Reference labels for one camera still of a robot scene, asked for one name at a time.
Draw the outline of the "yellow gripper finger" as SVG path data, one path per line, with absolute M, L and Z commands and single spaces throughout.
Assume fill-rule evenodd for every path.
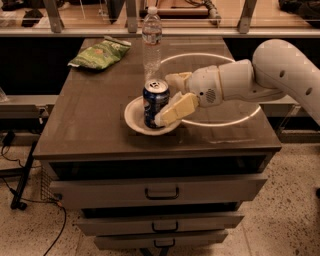
M 198 106 L 199 100 L 195 94 L 182 94 L 178 92 L 169 100 L 169 103 L 155 115 L 155 124 L 157 126 L 168 127 L 183 117 L 194 113 Z
M 165 76 L 165 81 L 171 86 L 178 89 L 181 93 L 188 92 L 187 81 L 191 77 L 191 72 L 173 73 Z

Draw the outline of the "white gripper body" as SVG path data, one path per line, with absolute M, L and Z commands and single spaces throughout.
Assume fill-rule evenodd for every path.
M 223 98 L 218 67 L 212 65 L 194 71 L 187 79 L 187 91 L 197 96 L 200 107 L 220 105 Z

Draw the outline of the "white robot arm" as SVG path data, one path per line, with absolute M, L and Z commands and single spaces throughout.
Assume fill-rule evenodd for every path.
M 320 70 L 284 40 L 261 43 L 250 60 L 168 74 L 165 81 L 178 93 L 156 114 L 159 126 L 169 126 L 199 107 L 217 106 L 228 100 L 266 102 L 286 95 L 320 124 Z

